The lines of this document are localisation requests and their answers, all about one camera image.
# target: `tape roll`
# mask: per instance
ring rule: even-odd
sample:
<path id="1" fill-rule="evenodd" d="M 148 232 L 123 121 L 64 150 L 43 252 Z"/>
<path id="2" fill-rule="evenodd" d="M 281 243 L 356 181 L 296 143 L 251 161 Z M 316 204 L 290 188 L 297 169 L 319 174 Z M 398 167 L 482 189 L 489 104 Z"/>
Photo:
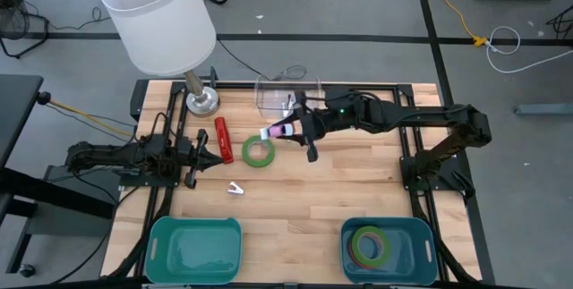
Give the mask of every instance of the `tape roll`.
<path id="1" fill-rule="evenodd" d="M 378 254 L 376 257 L 368 258 L 360 251 L 360 240 L 363 237 L 372 239 L 378 245 Z M 355 234 L 352 236 L 351 251 L 351 256 L 356 260 L 356 262 L 358 262 L 357 264 L 361 267 L 367 268 L 377 268 L 383 265 L 388 261 L 390 256 L 388 238 L 378 227 L 375 226 L 363 226 L 356 230 Z"/>
<path id="2" fill-rule="evenodd" d="M 264 144 L 267 147 L 268 154 L 265 158 L 257 160 L 249 156 L 249 151 L 254 144 Z M 261 168 L 270 164 L 275 159 L 275 146 L 270 140 L 261 140 L 261 136 L 252 136 L 243 144 L 243 160 L 247 165 Z"/>

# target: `gray floor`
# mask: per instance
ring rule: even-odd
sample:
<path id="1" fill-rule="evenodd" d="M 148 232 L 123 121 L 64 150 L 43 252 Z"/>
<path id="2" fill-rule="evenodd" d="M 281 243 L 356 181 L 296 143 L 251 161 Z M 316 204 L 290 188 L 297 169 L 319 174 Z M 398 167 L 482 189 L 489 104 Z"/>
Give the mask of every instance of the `gray floor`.
<path id="1" fill-rule="evenodd" d="M 99 0 L 27 0 L 57 26 L 90 19 Z M 438 36 L 464 38 L 458 17 L 441 0 L 429 0 Z M 524 38 L 552 38 L 543 25 L 573 0 L 492 2 L 451 0 L 465 14 L 475 34 L 489 36 L 494 27 L 509 25 Z M 426 36 L 418 0 L 229 0 L 224 6 L 206 3 L 219 33 L 373 34 Z M 32 27 L 38 30 L 38 24 Z M 82 32 L 115 32 L 112 22 L 92 24 Z M 32 43 L 9 42 L 11 50 Z M 307 80 L 438 82 L 432 51 L 425 44 L 348 42 L 225 42 L 237 56 L 270 75 L 289 65 L 308 68 Z M 496 280 L 501 285 L 535 288 L 571 287 L 573 262 L 573 146 L 570 117 L 517 117 L 513 107 L 532 102 L 571 102 L 573 55 L 527 72 L 504 75 L 487 64 L 485 50 L 442 46 L 454 99 L 471 103 L 490 118 L 494 142 L 469 151 L 480 210 Z M 522 47 L 511 57 L 494 57 L 512 69 L 567 51 L 564 47 Z M 2 72 L 44 76 L 44 90 L 87 112 L 131 120 L 128 101 L 136 79 L 146 78 L 129 61 L 118 40 L 49 40 L 20 61 L 0 55 Z M 222 79 L 254 79 L 252 72 L 217 46 L 197 70 L 215 66 Z M 47 138 L 47 132 L 53 137 Z M 47 165 L 61 165 L 67 147 L 79 140 L 117 143 L 111 137 L 63 117 L 51 109 L 34 108 L 9 161 L 9 167 L 42 176 Z M 21 224 L 11 218 L 0 238 L 11 238 Z M 1 286 L 44 284 L 67 273 L 98 244 L 97 237 L 32 240 L 24 261 L 42 269 L 30 279 L 0 273 Z M 0 269 L 13 249 L 0 242 Z M 74 279 L 94 278 L 100 253 Z"/>

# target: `wooden table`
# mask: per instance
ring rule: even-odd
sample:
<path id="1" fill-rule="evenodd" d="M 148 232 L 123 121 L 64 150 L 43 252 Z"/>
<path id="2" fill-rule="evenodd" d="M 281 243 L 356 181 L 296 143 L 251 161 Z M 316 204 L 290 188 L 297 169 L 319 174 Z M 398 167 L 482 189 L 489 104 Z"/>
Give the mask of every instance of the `wooden table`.
<path id="1" fill-rule="evenodd" d="M 171 81 L 150 81 L 138 135 L 150 133 L 157 112 L 166 110 L 170 86 Z M 417 106 L 440 104 L 434 84 L 412 86 Z M 390 92 L 372 92 L 393 100 Z M 243 260 L 235 282 L 348 284 L 339 262 L 339 231 L 344 221 L 350 217 L 412 216 L 398 164 L 402 156 L 398 130 L 329 133 L 316 142 L 320 157 L 311 164 L 306 160 L 306 148 L 274 140 L 274 161 L 264 168 L 252 168 L 242 160 L 241 147 L 261 127 L 276 120 L 261 118 L 252 89 L 218 89 L 218 94 L 221 107 L 216 116 L 227 121 L 235 162 L 198 173 L 195 190 L 180 183 L 171 216 L 239 220 L 244 232 Z M 174 118 L 180 110 L 176 109 Z M 184 133 L 195 138 L 197 130 L 204 128 L 210 136 L 209 151 L 219 154 L 214 118 L 187 115 Z M 422 135 L 424 146 L 431 148 L 447 132 L 424 128 Z M 243 196 L 227 194 L 231 181 L 244 189 Z M 470 275 L 481 278 L 461 195 L 455 191 L 433 194 L 444 242 Z M 149 188 L 141 188 L 117 210 L 102 275 L 113 271 L 139 239 L 148 197 Z"/>

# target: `red object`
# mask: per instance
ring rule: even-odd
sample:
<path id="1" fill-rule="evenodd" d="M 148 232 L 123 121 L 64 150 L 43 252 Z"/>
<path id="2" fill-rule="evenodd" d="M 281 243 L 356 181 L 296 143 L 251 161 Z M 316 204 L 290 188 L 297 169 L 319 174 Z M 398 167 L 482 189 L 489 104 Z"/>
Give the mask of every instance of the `red object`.
<path id="1" fill-rule="evenodd" d="M 231 149 L 231 140 L 225 124 L 225 118 L 215 118 L 215 129 L 217 129 L 218 148 L 221 150 L 221 156 L 225 164 L 233 163 L 233 150 Z"/>

